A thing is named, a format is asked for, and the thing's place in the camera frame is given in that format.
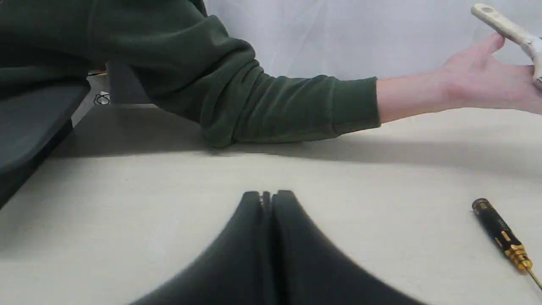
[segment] green sweatshirt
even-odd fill
[[[376,78],[271,77],[202,0],[0,0],[0,92],[130,65],[153,103],[216,147],[313,141],[380,125]]]

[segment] table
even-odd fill
[[[540,130],[464,109],[215,151],[159,109],[97,106],[0,211],[0,303],[128,303],[203,251],[243,192],[289,189],[337,247],[428,304],[539,304],[470,204],[490,199],[542,274]]]

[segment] sweatshirt sleeve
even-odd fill
[[[190,1],[161,2],[101,1],[92,52],[129,63],[153,102],[199,123],[211,145],[313,141],[380,126],[376,78],[271,77],[216,16]]]

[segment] wooden handle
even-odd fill
[[[533,35],[527,32],[524,28],[510,21],[489,5],[478,3],[475,4],[470,11],[478,19],[497,31],[497,33],[510,39],[518,45],[526,43],[533,37]]]

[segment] screwdriver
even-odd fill
[[[493,205],[485,198],[473,202],[474,214],[482,223],[486,232],[495,239],[497,245],[520,272],[527,271],[542,290],[542,284],[533,273],[533,262],[529,259],[525,247],[516,238],[510,227],[497,213]]]

